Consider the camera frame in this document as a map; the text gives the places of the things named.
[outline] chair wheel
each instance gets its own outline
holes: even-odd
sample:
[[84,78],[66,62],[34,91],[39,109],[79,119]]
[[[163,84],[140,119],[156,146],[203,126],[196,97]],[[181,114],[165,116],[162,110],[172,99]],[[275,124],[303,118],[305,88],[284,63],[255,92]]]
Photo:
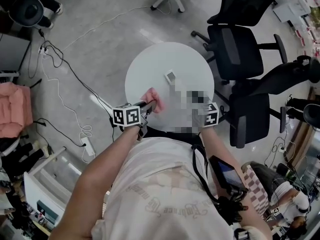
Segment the chair wheel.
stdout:
[[223,86],[226,86],[226,85],[230,84],[230,81],[229,81],[229,80],[222,80],[222,81],[221,81],[221,84],[222,84]]

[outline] gray concrete floor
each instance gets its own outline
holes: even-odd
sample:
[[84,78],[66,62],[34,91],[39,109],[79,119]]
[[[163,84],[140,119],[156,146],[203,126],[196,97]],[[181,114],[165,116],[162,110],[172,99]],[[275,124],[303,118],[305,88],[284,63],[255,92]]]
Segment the gray concrete floor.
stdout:
[[[55,46],[64,49],[76,38],[89,29],[114,16],[128,12],[132,8],[150,6],[156,0],[58,0],[64,6],[64,12],[60,16],[54,16],[55,24],[52,30],[45,30],[45,38]],[[207,33],[207,19],[220,10],[221,0],[183,0],[186,11],[177,12],[177,5],[171,1],[172,12],[164,15],[160,11],[151,11],[149,8],[135,9],[125,15],[107,22],[99,28],[91,31],[83,38],[64,50],[64,58],[70,63],[78,77],[88,86],[94,89],[102,99],[116,106],[126,102],[125,78],[130,63],[145,48],[159,42],[178,42],[188,45],[205,58],[208,54],[202,46],[202,41],[190,36],[192,30]],[[169,11],[169,4],[160,6],[164,12]],[[300,42],[293,35],[290,27],[281,23],[276,15],[268,8],[260,22],[251,28],[258,43],[270,43],[274,41],[273,34],[278,34],[283,40],[288,60],[297,57]],[[30,73],[32,74],[37,64],[37,51],[43,39],[37,32],[33,35]],[[277,51],[261,51],[265,74],[281,63]],[[32,107],[34,119],[44,117],[60,131],[79,143],[79,132],[76,117],[72,111],[66,109],[58,97],[57,81],[47,81],[42,71],[41,60],[34,79],[27,76],[29,54],[22,65],[20,82],[25,85],[35,83],[42,78],[42,83],[32,89]],[[210,64],[215,84],[219,85],[219,74],[215,62]],[[59,79],[59,92],[66,106],[75,110],[79,122],[92,126],[90,138],[96,153],[99,154],[112,142],[113,130],[109,123],[106,111],[95,104],[91,93],[87,91],[74,77],[68,66],[63,63],[59,68],[53,67],[50,59],[43,60],[43,69],[50,78]],[[289,94],[296,98],[306,98],[310,84],[301,83],[280,95],[270,95],[270,104],[278,110],[284,106]],[[220,87],[224,93],[230,92],[230,86]],[[290,121],[287,124],[288,136],[291,134],[297,122]],[[83,148],[76,147],[68,139],[56,132],[51,126],[39,126],[39,131],[45,136],[54,150],[66,146],[71,153],[81,158]],[[273,117],[270,119],[270,131],[268,137],[247,144],[243,149],[236,149],[229,145],[229,125],[222,122],[215,127],[233,155],[244,163],[250,160],[263,163],[268,156],[276,137],[284,137],[279,133],[279,121]],[[115,129],[115,138],[119,136],[119,128]],[[84,159],[90,161],[92,157],[85,155]],[[276,154],[275,164],[282,160],[282,154]]]

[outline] white t-shirt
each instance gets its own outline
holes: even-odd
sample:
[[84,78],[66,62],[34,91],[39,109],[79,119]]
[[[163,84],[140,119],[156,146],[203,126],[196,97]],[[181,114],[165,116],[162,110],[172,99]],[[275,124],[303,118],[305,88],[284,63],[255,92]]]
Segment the white t-shirt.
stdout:
[[[291,190],[293,188],[294,187],[288,181],[282,183],[274,191],[274,193],[271,197],[270,204],[271,205],[277,204],[278,200],[285,193],[287,193],[289,190]],[[298,210],[297,206],[303,210],[305,210],[309,207],[308,197],[304,193],[302,193],[301,191],[291,201],[279,206],[279,211],[282,214],[283,218],[285,219],[285,221],[280,222],[280,225],[282,225],[284,227],[289,227],[290,224],[294,221],[295,217],[306,215],[305,213],[300,212]]]
[[[206,179],[204,158],[195,153]],[[194,172],[191,145],[161,137],[131,149],[91,233],[93,240],[234,239]]]

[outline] person's hair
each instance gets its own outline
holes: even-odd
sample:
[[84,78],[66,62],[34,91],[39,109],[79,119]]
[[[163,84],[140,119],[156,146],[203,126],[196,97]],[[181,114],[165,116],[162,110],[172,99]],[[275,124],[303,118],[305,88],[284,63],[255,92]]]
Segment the person's hair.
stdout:
[[305,235],[307,233],[307,224],[303,223],[303,225],[298,226],[296,228],[289,228],[288,231],[285,233],[285,235],[290,240],[295,240],[301,237],[302,235]]

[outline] table top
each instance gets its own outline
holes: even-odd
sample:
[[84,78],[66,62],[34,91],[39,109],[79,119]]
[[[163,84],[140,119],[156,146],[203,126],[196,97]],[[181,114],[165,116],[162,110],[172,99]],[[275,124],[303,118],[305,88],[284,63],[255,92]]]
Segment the table top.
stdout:
[[[172,70],[188,91],[204,91],[212,100],[215,91],[214,77],[206,60],[193,48],[177,42],[162,42],[143,50],[131,63],[125,78],[127,102],[135,104],[153,87],[166,105],[170,99],[170,85],[165,73]],[[166,132],[174,132],[169,125],[168,113],[152,113],[148,126]]]

